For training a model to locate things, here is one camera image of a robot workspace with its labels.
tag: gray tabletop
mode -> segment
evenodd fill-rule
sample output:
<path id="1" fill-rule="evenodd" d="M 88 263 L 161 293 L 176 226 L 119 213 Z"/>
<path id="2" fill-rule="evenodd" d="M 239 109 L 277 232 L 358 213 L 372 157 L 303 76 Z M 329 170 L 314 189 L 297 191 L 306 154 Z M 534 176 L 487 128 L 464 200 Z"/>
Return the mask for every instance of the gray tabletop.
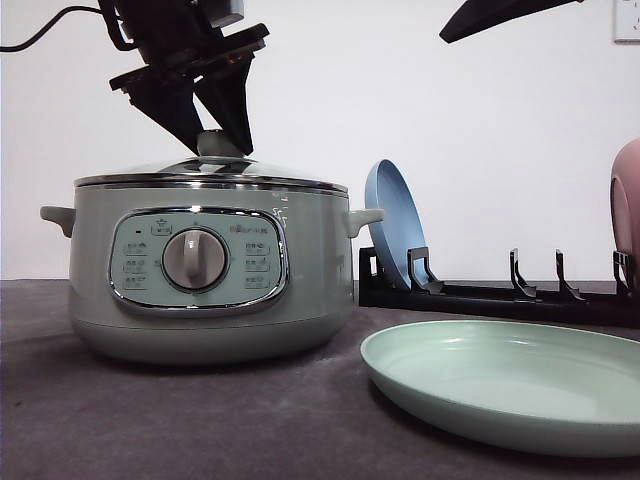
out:
<path id="1" fill-rule="evenodd" d="M 367 378 L 360 342 L 451 315 L 359 308 L 333 340 L 303 354 L 158 368 L 88 351 L 69 326 L 66 289 L 2 284 L 3 479 L 640 478 L 640 458 L 501 450 L 388 401 Z"/>

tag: cooker lid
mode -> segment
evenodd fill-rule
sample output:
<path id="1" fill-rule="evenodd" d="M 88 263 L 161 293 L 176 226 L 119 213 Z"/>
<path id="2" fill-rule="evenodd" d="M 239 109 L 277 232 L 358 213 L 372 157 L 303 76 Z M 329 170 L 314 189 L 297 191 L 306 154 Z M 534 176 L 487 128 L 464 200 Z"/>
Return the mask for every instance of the cooker lid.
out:
<path id="1" fill-rule="evenodd" d="M 221 142 L 221 132 L 205 132 L 198 148 L 201 156 L 171 165 L 139 167 L 121 173 L 85 177 L 76 180 L 76 187 L 111 184 L 144 186 L 148 183 L 233 183 L 252 185 L 277 185 L 329 190 L 347 193 L 347 188 L 327 180 L 311 177 L 289 168 L 256 162 L 244 158 L 226 142 Z"/>

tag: silver dial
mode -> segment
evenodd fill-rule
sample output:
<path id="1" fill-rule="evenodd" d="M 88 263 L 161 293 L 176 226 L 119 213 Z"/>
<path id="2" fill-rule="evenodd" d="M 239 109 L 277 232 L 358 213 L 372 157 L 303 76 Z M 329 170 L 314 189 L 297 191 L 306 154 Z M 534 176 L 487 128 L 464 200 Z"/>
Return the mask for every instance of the silver dial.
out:
<path id="1" fill-rule="evenodd" d="M 224 273 L 227 254 L 214 234 L 193 229 L 181 232 L 169 241 L 162 262 L 173 283 L 187 290 L 203 290 Z"/>

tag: wall outlet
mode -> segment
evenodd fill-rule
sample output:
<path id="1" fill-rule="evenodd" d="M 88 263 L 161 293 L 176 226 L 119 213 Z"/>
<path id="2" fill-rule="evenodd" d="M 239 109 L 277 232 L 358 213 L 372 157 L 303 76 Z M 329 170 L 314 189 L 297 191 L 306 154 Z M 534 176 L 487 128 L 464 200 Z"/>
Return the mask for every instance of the wall outlet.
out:
<path id="1" fill-rule="evenodd" d="M 640 44 L 640 0 L 615 0 L 616 43 Z"/>

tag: black dish rack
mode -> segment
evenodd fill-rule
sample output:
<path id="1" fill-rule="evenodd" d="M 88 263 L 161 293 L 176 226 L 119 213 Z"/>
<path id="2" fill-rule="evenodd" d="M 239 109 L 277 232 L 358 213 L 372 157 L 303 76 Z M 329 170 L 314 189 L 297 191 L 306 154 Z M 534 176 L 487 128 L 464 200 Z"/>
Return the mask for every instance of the black dish rack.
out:
<path id="1" fill-rule="evenodd" d="M 633 281 L 634 261 L 630 255 L 613 253 L 615 293 L 588 293 L 573 288 L 564 276 L 564 255 L 556 251 L 557 290 L 531 286 L 520 274 L 518 250 L 509 255 L 511 288 L 451 284 L 437 279 L 429 266 L 429 249 L 407 252 L 411 291 L 395 288 L 387 279 L 374 248 L 360 250 L 359 304 L 363 307 L 459 313 L 510 318 L 541 323 L 569 323 L 640 328 L 640 293 Z M 430 281 L 421 283 L 415 275 L 422 261 Z"/>

